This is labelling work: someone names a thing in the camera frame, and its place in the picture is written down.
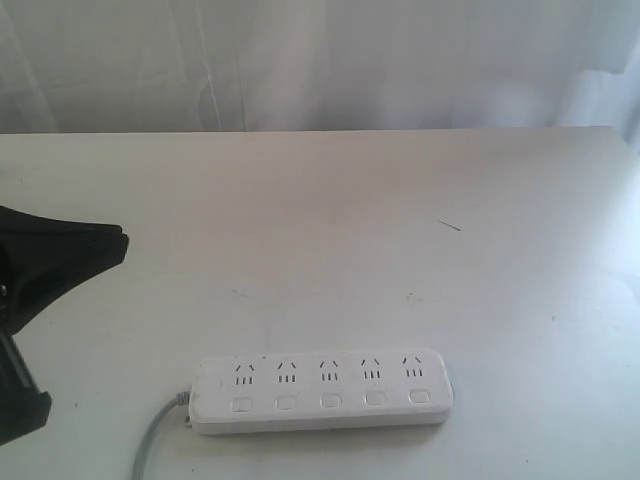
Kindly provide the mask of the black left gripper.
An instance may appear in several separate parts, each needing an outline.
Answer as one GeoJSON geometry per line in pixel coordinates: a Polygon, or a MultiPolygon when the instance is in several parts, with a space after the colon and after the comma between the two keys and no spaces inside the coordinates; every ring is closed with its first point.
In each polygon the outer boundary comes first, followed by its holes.
{"type": "Polygon", "coordinates": [[[128,246],[118,225],[1,208],[1,445],[44,427],[52,406],[12,335],[73,288],[122,264],[128,246]]]}

